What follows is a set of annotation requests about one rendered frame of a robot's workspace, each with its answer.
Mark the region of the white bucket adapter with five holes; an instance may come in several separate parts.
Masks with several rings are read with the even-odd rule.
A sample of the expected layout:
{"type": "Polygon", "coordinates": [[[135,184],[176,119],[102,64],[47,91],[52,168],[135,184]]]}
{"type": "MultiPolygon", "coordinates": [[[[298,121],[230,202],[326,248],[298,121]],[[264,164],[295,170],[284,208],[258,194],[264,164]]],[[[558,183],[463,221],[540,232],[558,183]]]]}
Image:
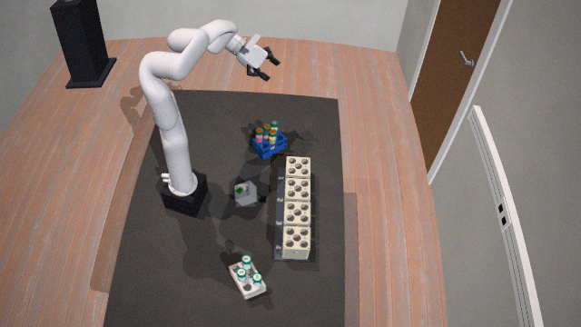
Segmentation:
{"type": "Polygon", "coordinates": [[[310,227],[284,226],[281,259],[308,260],[309,253],[310,227]]]}
{"type": "Polygon", "coordinates": [[[283,227],[284,226],[310,227],[310,203],[285,201],[284,207],[285,207],[284,208],[285,219],[283,221],[285,224],[283,225],[283,227]],[[301,209],[305,211],[302,211],[301,209]]]}
{"type": "Polygon", "coordinates": [[[286,178],[284,204],[287,202],[310,202],[310,179],[286,178]]]}
{"type": "Polygon", "coordinates": [[[286,178],[310,179],[310,158],[287,156],[285,181],[286,178]]]}

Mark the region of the blue tube rack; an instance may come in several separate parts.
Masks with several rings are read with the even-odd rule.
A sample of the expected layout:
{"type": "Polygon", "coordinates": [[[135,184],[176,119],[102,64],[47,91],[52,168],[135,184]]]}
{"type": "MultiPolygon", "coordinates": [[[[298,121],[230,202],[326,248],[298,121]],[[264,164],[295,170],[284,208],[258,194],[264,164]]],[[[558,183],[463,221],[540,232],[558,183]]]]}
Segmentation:
{"type": "Polygon", "coordinates": [[[276,137],[277,137],[277,139],[276,139],[275,144],[270,144],[269,139],[265,139],[264,137],[262,137],[261,143],[257,143],[256,139],[253,138],[252,139],[252,150],[262,160],[269,158],[270,156],[272,156],[272,155],[276,154],[277,152],[286,148],[287,138],[279,130],[278,130],[276,137]],[[261,146],[261,145],[263,145],[263,146],[261,146]],[[273,146],[275,146],[276,148],[271,150],[270,148],[272,148],[273,146]]]}

